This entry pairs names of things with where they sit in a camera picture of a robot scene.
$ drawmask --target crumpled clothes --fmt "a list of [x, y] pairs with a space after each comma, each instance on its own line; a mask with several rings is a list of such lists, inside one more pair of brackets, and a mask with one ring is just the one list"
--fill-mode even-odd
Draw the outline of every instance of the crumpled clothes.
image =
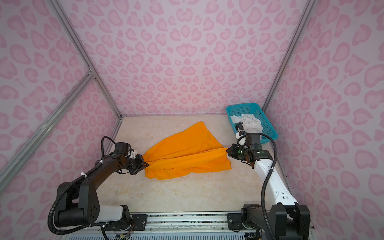
[[146, 177], [159, 180], [172, 179], [192, 172], [219, 172], [231, 169], [223, 147], [208, 131], [203, 122], [198, 122], [183, 132], [165, 138], [143, 156], [149, 164]]
[[250, 133], [263, 133], [263, 126], [259, 119], [257, 119], [253, 114], [241, 114], [241, 117], [236, 115], [231, 116], [233, 123], [243, 123], [243, 128], [245, 132]]

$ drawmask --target orange garment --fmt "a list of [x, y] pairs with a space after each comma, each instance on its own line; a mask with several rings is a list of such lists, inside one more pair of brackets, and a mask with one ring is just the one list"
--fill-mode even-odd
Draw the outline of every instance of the orange garment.
[[184, 132], [162, 140], [143, 156], [149, 164], [145, 176], [159, 180], [194, 173], [220, 172], [231, 169], [225, 147], [198, 122]]

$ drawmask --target pink patterned wall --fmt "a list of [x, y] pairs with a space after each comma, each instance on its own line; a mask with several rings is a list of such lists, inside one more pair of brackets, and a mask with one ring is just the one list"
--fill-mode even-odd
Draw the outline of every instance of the pink patterned wall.
[[0, 2], [0, 172], [85, 75], [44, 0]]
[[267, 116], [321, 239], [384, 239], [384, 1], [320, 1]]
[[54, 239], [46, 220], [57, 187], [94, 166], [101, 137], [110, 136], [116, 122], [91, 82], [0, 196], [0, 239]]
[[306, 0], [62, 0], [123, 114], [263, 105]]

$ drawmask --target orange fabric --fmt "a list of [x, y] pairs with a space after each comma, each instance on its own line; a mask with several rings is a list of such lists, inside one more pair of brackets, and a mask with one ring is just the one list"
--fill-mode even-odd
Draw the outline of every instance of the orange fabric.
[[198, 122], [184, 132], [162, 140], [143, 156], [149, 164], [145, 176], [159, 180], [194, 173], [219, 172], [231, 169], [225, 147]]

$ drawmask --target teal basket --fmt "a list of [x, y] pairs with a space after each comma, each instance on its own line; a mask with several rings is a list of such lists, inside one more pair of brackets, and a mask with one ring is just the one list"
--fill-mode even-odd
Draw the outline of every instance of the teal basket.
[[[225, 109], [228, 114], [229, 122], [232, 125], [233, 131], [237, 133], [236, 131], [236, 124], [233, 124], [231, 116], [236, 115], [238, 117], [241, 117], [241, 114], [253, 114], [257, 119], [259, 119], [263, 126], [263, 133], [270, 136], [273, 140], [278, 139], [279, 135], [277, 134], [276, 130], [273, 128], [272, 124], [264, 114], [263, 110], [260, 108], [260, 106], [257, 103], [244, 103], [244, 104], [237, 104], [228, 106]], [[262, 136], [261, 144], [269, 142], [269, 139]]]

